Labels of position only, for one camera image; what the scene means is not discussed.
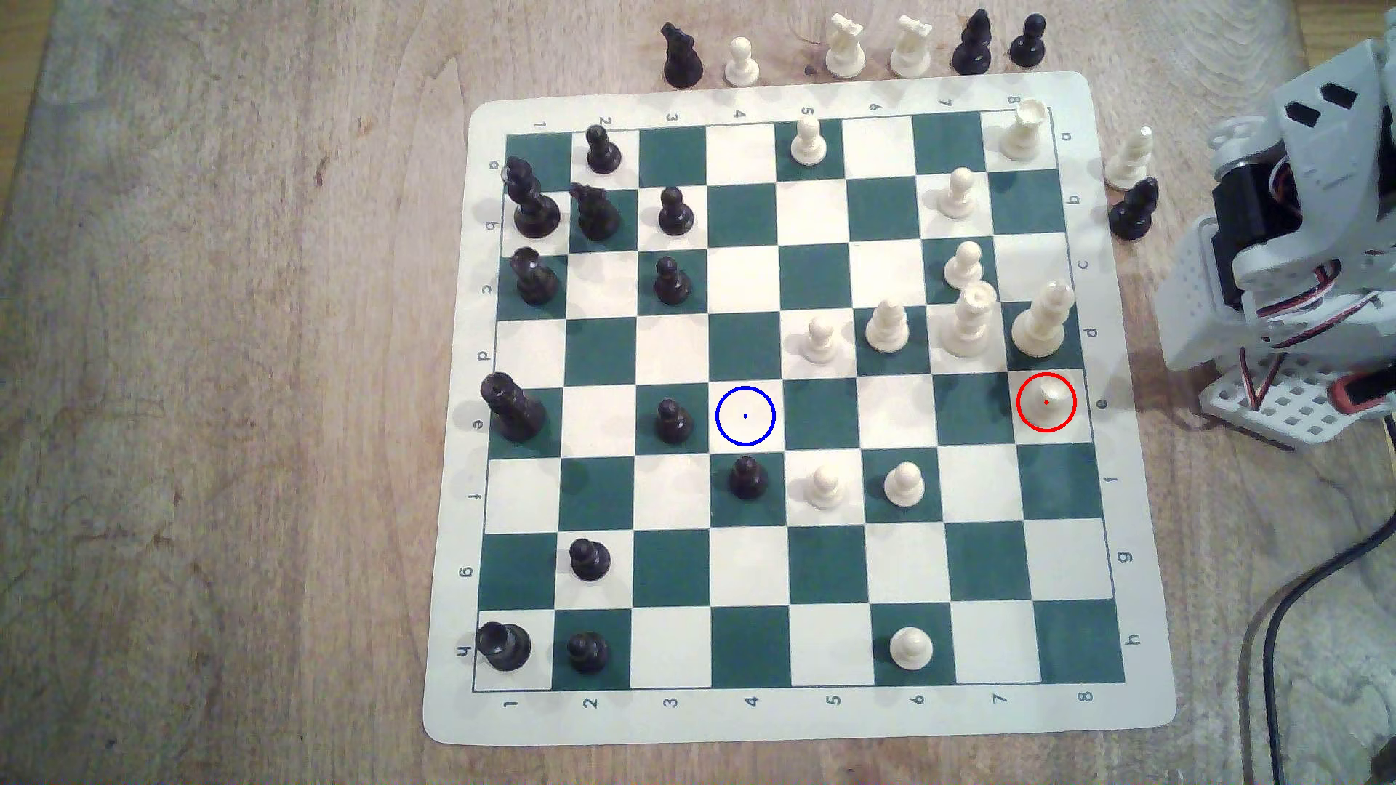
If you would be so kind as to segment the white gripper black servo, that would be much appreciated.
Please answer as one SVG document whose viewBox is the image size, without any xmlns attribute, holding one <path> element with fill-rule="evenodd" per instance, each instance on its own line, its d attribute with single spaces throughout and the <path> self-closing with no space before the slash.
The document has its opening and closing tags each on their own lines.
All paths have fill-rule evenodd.
<svg viewBox="0 0 1396 785">
<path fill-rule="evenodd" d="M 1300 190 L 1287 158 L 1237 163 L 1212 198 L 1213 211 L 1180 242 L 1177 263 L 1159 289 L 1160 338 L 1174 370 L 1269 342 L 1248 324 L 1247 296 L 1262 320 L 1300 313 L 1314 307 L 1340 272 L 1337 258 L 1325 258 L 1297 278 L 1272 274 L 1254 288 L 1237 282 L 1241 251 L 1300 229 Z"/>
</svg>

